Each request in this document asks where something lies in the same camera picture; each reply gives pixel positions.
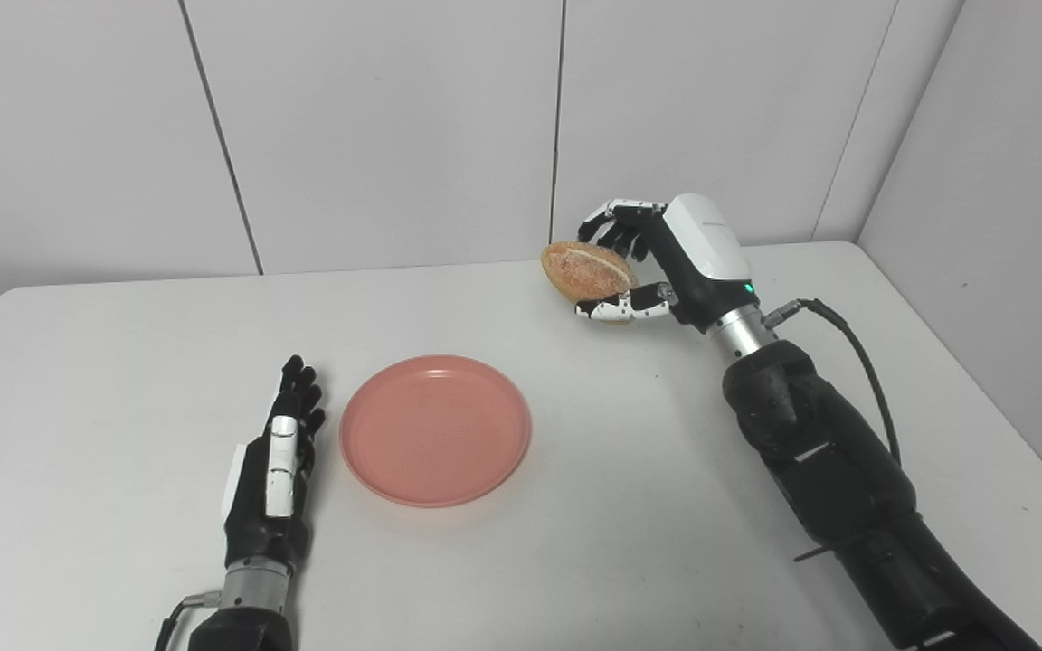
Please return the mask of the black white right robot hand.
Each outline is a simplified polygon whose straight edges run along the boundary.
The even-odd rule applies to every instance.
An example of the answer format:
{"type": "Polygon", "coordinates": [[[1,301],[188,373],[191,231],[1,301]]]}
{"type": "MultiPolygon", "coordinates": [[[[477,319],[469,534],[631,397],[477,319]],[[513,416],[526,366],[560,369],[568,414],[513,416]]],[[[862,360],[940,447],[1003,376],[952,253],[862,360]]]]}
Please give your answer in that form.
{"type": "Polygon", "coordinates": [[[653,257],[665,275],[660,283],[576,302],[575,312],[591,320],[625,323],[673,315],[706,334],[729,312],[758,305],[739,240],[715,203],[700,194],[665,203],[615,199],[584,220],[578,240],[621,259],[653,257]]]}

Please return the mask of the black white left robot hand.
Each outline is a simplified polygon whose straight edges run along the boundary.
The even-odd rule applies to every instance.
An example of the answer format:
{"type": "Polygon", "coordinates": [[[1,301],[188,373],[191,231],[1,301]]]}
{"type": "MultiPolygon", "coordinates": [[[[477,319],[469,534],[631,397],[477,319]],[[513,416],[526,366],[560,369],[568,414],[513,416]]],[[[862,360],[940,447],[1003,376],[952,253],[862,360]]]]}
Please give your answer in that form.
{"type": "Polygon", "coordinates": [[[311,524],[305,507],[316,465],[316,433],[327,420],[327,414],[319,408],[323,396],[315,368],[301,355],[292,355],[281,368],[277,394],[260,435],[243,449],[232,501],[223,523],[227,566],[260,556],[293,569],[307,558],[311,524]],[[283,515],[266,514],[271,423],[276,416],[295,421],[292,514],[283,515]]]}

